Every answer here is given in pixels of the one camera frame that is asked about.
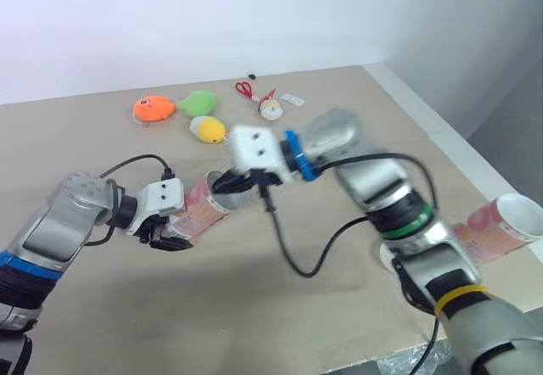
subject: orange fish toy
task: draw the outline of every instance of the orange fish toy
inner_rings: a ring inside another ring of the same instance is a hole
[[[149,122],[157,122],[171,116],[176,106],[166,97],[153,95],[137,101],[132,107],[132,118],[140,125],[147,126]]]

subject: beige table surface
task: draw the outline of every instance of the beige table surface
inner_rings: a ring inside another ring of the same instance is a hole
[[[214,115],[227,126],[264,125],[254,104],[233,90],[235,81],[0,106],[0,244],[68,171],[98,174],[143,153],[165,156],[189,187],[208,170],[225,170],[223,147],[196,141],[183,114],[144,128],[132,121],[131,107],[149,94],[177,101],[209,89],[221,98]],[[252,84],[257,94],[277,88],[306,99],[302,108],[283,104],[285,116],[271,125],[277,129],[303,126],[333,107],[353,109],[376,139],[430,166],[449,221],[484,203],[361,67],[263,76]],[[160,172],[149,160],[115,178],[134,193]],[[273,192],[289,246],[306,268],[338,227],[360,215],[332,173]],[[93,239],[103,233],[97,229]],[[316,374],[421,344],[433,319],[402,299],[379,265],[377,246],[371,227],[353,227],[321,274],[297,277],[282,260],[258,199],[189,251],[156,251],[116,235],[84,249],[46,301],[31,332],[29,374]],[[493,293],[520,308],[543,305],[543,265],[528,249],[490,263],[484,274]]]

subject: yellow plush toy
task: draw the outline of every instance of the yellow plush toy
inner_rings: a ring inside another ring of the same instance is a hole
[[[190,122],[190,131],[205,143],[220,143],[224,140],[227,129],[212,116],[197,116]]]

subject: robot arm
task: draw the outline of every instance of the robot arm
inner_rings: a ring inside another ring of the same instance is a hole
[[[162,238],[167,215],[184,210],[181,181],[154,182],[134,197],[115,181],[69,174],[0,253],[0,375],[24,373],[32,329],[42,303],[87,243],[94,226],[108,224],[140,237],[152,248],[181,250],[192,245]]]
[[[336,164],[339,183],[395,255],[393,266],[407,301],[440,319],[464,372],[540,373],[541,334],[517,308],[488,294],[460,240],[398,162],[341,162],[384,151],[362,133],[356,115],[333,109],[300,134],[285,132],[281,142],[266,129],[240,127],[232,131],[228,147],[232,170],[216,182],[218,193],[263,181],[288,183],[293,173],[311,181],[325,165]]]

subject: white card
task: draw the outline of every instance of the white card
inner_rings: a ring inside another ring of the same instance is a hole
[[[292,93],[284,93],[283,96],[281,97],[281,99],[283,101],[287,101],[290,104],[298,106],[298,107],[305,104],[305,99],[299,98],[299,97],[293,95]]]

